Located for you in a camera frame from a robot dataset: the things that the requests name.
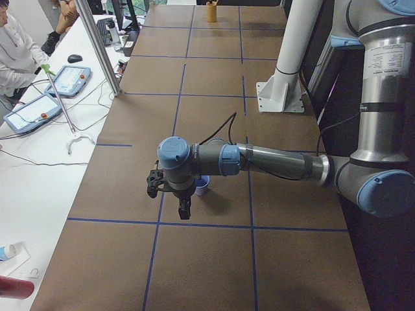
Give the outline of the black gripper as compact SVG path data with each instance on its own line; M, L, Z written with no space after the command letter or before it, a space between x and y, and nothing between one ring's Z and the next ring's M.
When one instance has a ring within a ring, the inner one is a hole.
M158 192L169 192L170 186L165 179L163 169L159 169L159 160L157 159L154 168L147 176L147 194L150 198L156 198Z

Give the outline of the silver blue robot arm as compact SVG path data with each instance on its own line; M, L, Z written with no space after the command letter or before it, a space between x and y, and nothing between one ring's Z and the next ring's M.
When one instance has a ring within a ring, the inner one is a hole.
M414 176L404 170L405 92L414 66L413 1L336 1L331 29L334 48L364 48L358 147L349 157L311 156L209 137L188 144L164 139L147 177L147 194L171 192L180 218L189 219L191 197L202 176L256 171L289 181L315 180L361 210L386 218L414 206Z

